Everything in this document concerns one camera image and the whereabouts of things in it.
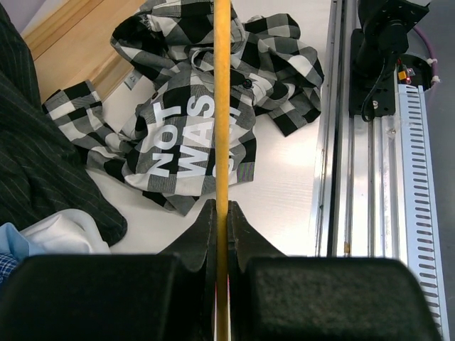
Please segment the black pinstripe shirt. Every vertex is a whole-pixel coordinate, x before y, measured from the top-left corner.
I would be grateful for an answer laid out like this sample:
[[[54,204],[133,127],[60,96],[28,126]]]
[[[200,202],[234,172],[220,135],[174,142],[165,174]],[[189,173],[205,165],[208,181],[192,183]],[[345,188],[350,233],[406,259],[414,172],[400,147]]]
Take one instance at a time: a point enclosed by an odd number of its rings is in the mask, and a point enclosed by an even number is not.
[[[2,9],[1,223],[21,231],[66,209],[89,214],[110,246],[127,232],[76,148],[43,112],[31,52]]]

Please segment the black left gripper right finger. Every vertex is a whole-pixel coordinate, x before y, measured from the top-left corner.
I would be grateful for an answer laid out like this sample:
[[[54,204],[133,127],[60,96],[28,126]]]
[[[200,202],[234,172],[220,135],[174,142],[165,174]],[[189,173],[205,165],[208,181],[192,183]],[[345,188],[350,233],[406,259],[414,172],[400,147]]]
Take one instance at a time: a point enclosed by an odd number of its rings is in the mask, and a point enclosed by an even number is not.
[[[286,256],[248,222],[236,201],[229,201],[227,247],[230,274],[244,273],[248,261],[254,257]]]

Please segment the black white checkered shirt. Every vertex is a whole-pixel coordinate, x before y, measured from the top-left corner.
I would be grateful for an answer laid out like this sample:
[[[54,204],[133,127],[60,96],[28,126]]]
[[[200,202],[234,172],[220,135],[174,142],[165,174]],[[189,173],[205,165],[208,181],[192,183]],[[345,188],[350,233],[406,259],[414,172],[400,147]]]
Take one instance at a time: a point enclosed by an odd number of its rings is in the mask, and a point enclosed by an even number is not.
[[[147,1],[115,28],[112,47],[154,84],[119,131],[89,81],[43,105],[86,166],[182,215],[215,191],[213,17],[211,1]],[[254,178],[257,116],[294,133],[319,117],[323,79],[317,51],[289,14],[231,16],[230,184]]]

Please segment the blue plaid shirt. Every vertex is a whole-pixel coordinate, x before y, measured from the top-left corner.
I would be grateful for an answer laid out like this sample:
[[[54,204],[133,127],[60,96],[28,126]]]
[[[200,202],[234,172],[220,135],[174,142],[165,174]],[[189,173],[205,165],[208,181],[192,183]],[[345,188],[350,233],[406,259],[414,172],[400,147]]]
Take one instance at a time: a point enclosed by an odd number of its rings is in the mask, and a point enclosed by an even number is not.
[[[0,284],[3,284],[18,266],[18,260],[9,253],[0,254]]]

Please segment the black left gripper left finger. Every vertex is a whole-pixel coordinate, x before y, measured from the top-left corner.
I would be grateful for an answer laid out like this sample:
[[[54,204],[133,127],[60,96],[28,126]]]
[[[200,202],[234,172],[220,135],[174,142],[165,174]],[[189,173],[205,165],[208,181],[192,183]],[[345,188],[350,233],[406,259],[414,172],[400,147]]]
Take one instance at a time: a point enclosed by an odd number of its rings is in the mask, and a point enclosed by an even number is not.
[[[159,254],[178,256],[189,271],[200,271],[210,245],[216,244],[216,224],[216,202],[214,199],[206,200],[195,222]]]

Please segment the light blue shirt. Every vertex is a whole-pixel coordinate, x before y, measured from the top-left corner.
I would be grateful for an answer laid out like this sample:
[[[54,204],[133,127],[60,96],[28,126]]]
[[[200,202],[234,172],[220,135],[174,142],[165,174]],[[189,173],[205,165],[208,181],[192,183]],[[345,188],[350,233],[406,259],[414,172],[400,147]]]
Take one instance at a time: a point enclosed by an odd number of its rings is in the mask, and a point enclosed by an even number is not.
[[[11,254],[16,259],[24,259],[30,254],[28,241],[11,223],[1,226],[0,250],[2,254]]]

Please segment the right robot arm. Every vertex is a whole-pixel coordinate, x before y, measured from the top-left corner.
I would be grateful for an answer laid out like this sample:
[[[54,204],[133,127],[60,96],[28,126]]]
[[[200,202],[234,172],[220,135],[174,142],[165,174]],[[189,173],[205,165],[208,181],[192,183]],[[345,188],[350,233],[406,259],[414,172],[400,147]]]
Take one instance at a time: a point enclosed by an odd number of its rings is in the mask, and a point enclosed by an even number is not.
[[[395,113],[395,71],[407,34],[429,13],[429,1],[359,1],[360,28],[350,41],[349,112],[365,122]]]

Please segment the hanger of checkered shirt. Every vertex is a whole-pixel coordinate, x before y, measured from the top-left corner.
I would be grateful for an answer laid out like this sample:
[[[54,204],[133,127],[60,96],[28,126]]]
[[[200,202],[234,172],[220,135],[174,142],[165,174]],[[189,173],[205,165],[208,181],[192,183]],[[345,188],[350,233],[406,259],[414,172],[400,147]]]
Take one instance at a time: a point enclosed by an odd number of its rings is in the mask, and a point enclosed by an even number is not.
[[[231,2],[214,2],[215,177],[217,213],[216,339],[229,339],[228,189],[230,150]]]

